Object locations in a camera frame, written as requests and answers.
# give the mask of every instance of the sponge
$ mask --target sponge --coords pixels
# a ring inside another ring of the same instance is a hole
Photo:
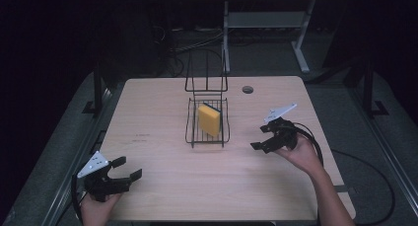
[[[221,127],[221,112],[203,103],[198,109],[199,127],[206,133],[217,136]]]

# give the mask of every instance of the circular hole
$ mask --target circular hole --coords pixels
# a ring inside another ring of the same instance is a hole
[[[254,92],[254,89],[252,89],[252,87],[250,86],[244,86],[243,87],[243,92],[246,94],[251,94],[252,92]]]

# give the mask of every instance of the table top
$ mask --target table top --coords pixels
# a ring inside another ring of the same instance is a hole
[[[181,78],[126,82],[101,152],[109,160],[127,158],[125,165],[109,172],[112,178],[125,178],[138,169],[143,169],[143,177],[131,185],[111,218],[316,219],[309,177],[280,156],[255,151],[249,144],[272,136],[259,129],[270,109],[296,103],[283,118],[302,123],[313,132],[333,183],[344,184],[303,81],[298,77],[229,77],[229,90],[223,96],[228,100],[230,139],[224,147],[195,144],[194,148],[185,140],[192,94],[184,91],[184,84]],[[252,87],[253,93],[245,94],[243,86]],[[354,217],[348,193],[339,196]]]

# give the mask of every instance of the human hand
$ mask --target human hand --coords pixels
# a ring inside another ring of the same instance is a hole
[[[315,171],[323,170],[313,144],[300,133],[298,133],[297,138],[298,143],[293,150],[290,150],[289,148],[280,148],[274,152],[310,176]]]
[[[105,202],[99,202],[95,201],[93,196],[87,193],[80,205],[83,225],[104,226],[110,217],[113,207],[121,196],[122,193],[107,195]]]

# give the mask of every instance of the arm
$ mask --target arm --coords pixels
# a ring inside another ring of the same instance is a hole
[[[316,193],[320,221],[327,225],[354,225],[347,209],[341,202],[329,174],[318,160],[314,147],[305,136],[298,134],[298,144],[294,150],[278,149],[276,153],[300,170],[307,173]]]
[[[90,194],[81,201],[81,213],[83,225],[85,226],[105,226],[110,217],[113,207],[119,201],[121,193],[107,195],[106,202],[95,201]]]

